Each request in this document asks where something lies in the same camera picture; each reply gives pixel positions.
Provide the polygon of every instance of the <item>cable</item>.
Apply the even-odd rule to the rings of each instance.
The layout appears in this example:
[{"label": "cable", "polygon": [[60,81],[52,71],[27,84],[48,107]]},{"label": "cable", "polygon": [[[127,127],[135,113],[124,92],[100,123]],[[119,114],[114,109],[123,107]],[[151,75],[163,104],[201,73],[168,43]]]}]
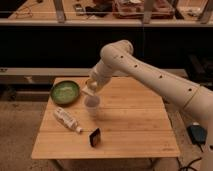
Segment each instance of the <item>cable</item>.
[{"label": "cable", "polygon": [[193,171],[198,171],[197,169],[191,167],[191,165],[192,165],[193,163],[197,162],[197,161],[200,161],[201,159],[202,159],[202,158],[199,157],[199,158],[197,158],[197,159],[192,160],[191,162],[189,162],[189,164],[188,164],[187,166],[183,166],[183,167],[179,168],[178,171],[189,171],[189,169],[191,169],[191,170],[193,170]]}]

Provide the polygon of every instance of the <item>green bowl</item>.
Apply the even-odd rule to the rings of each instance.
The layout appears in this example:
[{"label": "green bowl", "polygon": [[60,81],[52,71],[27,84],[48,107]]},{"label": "green bowl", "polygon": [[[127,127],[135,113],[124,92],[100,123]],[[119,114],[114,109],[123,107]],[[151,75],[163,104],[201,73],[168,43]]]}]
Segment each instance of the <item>green bowl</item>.
[{"label": "green bowl", "polygon": [[74,102],[80,94],[80,88],[74,81],[61,81],[55,84],[50,91],[52,100],[58,105],[67,105]]}]

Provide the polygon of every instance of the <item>floor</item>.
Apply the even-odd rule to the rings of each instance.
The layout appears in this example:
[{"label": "floor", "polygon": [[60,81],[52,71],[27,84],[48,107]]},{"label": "floor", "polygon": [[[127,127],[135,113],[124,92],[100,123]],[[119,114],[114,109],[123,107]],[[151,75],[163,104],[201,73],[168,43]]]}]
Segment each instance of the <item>floor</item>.
[{"label": "floor", "polygon": [[[55,171],[47,160],[32,160],[31,152],[38,132],[48,91],[17,91],[14,96],[11,89],[1,87],[0,100],[0,171]],[[201,152],[193,146],[185,131],[185,124],[180,112],[165,102],[172,127],[181,151],[178,159],[161,159],[154,169],[145,169],[150,165],[149,159],[125,160],[80,160],[61,161],[65,168],[72,171],[177,171],[179,165],[187,165],[200,157]],[[184,117],[185,123],[192,120]],[[199,162],[193,165],[199,168]]]}]

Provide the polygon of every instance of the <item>black cable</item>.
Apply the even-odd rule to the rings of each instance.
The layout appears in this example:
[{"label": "black cable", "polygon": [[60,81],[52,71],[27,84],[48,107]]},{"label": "black cable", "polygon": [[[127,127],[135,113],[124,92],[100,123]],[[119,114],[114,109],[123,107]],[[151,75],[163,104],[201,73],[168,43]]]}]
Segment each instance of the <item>black cable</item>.
[{"label": "black cable", "polygon": [[200,148],[200,151],[203,153],[203,149],[199,143],[197,143],[197,146]]},{"label": "black cable", "polygon": [[198,171],[197,169],[191,167],[191,165],[192,165],[193,163],[197,162],[197,161],[200,161],[201,159],[202,159],[202,158],[199,157],[199,158],[197,158],[197,159],[192,160],[191,162],[189,162],[189,164],[188,164],[187,166],[184,166],[184,167],[179,168],[178,171],[188,171],[189,169],[191,169],[191,170],[193,170],[193,171]]},{"label": "black cable", "polygon": [[191,166],[185,166],[185,167],[181,167],[178,171],[188,171],[188,170],[193,170],[193,171],[198,171],[197,169],[191,167]]}]

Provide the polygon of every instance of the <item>bottle cap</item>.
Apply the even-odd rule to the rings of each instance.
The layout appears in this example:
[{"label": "bottle cap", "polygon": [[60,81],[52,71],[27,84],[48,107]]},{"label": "bottle cap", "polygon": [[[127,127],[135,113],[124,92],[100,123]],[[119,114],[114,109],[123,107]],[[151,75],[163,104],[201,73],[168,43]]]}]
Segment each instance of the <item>bottle cap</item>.
[{"label": "bottle cap", "polygon": [[76,132],[77,133],[81,133],[82,131],[83,131],[83,129],[81,127],[79,127],[79,126],[76,127]]}]

